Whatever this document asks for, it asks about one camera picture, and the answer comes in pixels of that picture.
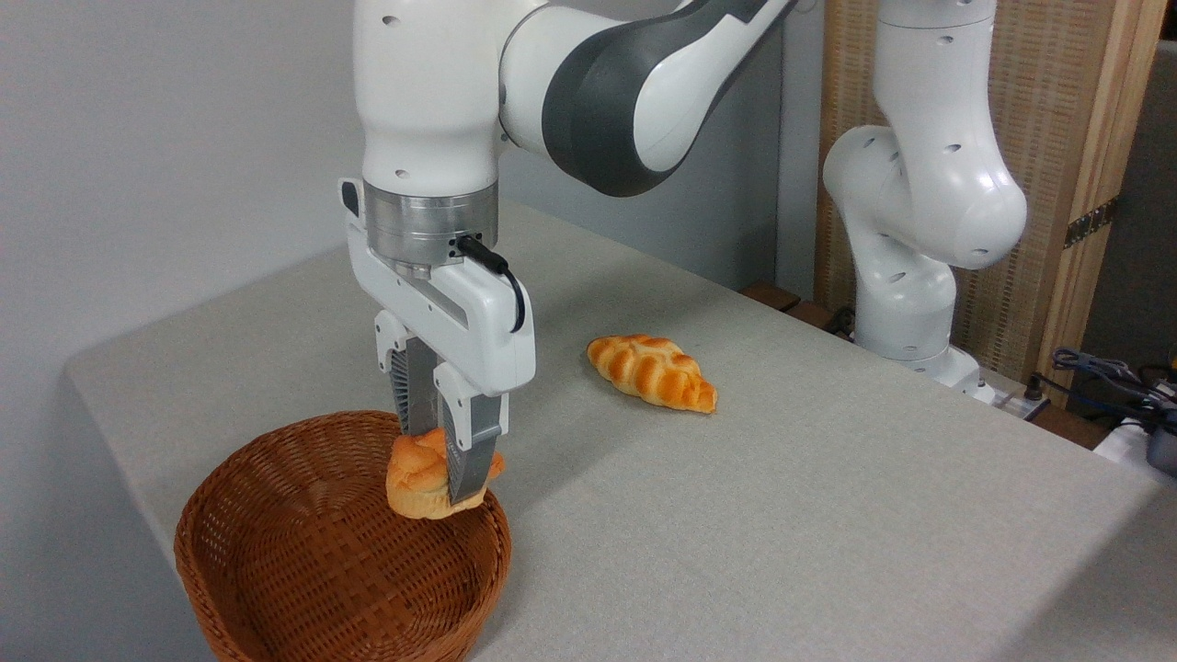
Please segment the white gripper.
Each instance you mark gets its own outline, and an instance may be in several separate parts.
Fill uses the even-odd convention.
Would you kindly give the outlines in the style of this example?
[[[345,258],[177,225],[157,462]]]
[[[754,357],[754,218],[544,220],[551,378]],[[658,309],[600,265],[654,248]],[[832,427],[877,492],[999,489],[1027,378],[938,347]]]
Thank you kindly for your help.
[[[377,360],[403,433],[428,433],[440,421],[450,502],[459,507],[487,485],[497,437],[508,432],[508,391],[536,373],[533,325],[513,330],[516,290],[473,260],[431,269],[428,280],[395,272],[370,247],[359,185],[344,177],[339,194],[355,280],[383,307]]]

